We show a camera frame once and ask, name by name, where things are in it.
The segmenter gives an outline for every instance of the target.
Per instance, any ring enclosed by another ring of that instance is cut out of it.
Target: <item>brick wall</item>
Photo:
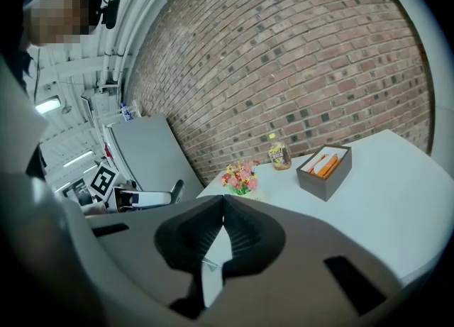
[[[395,0],[170,0],[126,99],[166,115],[206,182],[267,162],[272,131],[293,156],[387,128],[426,151],[421,49]]]

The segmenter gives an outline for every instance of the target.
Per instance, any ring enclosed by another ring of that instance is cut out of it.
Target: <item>open box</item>
[[[340,158],[337,167],[327,178],[321,178],[307,172],[323,155],[334,155]],[[324,145],[297,168],[299,186],[324,201],[328,201],[352,169],[352,148],[340,145]]]

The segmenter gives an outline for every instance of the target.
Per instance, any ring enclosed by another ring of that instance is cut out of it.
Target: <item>black slot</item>
[[[93,228],[93,234],[100,238],[101,236],[110,235],[112,233],[119,233],[120,231],[128,230],[128,225],[124,223],[115,223],[114,225],[101,226],[99,228]]]
[[[330,257],[323,261],[360,316],[385,301],[377,290],[345,257]]]

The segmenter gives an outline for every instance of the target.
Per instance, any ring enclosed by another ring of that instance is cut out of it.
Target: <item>bottle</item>
[[[276,134],[274,133],[269,134],[268,138],[270,139],[268,155],[270,156],[272,165],[278,171],[288,170],[292,165],[289,148],[287,148],[282,140],[276,138]]]
[[[133,120],[133,116],[131,115],[129,108],[125,103],[121,103],[121,113],[123,114],[123,117],[126,121]]]

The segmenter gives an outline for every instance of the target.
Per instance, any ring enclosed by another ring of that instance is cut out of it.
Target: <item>white wall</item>
[[[431,157],[454,178],[454,56],[424,0],[399,0],[426,50],[435,91],[435,133]]]

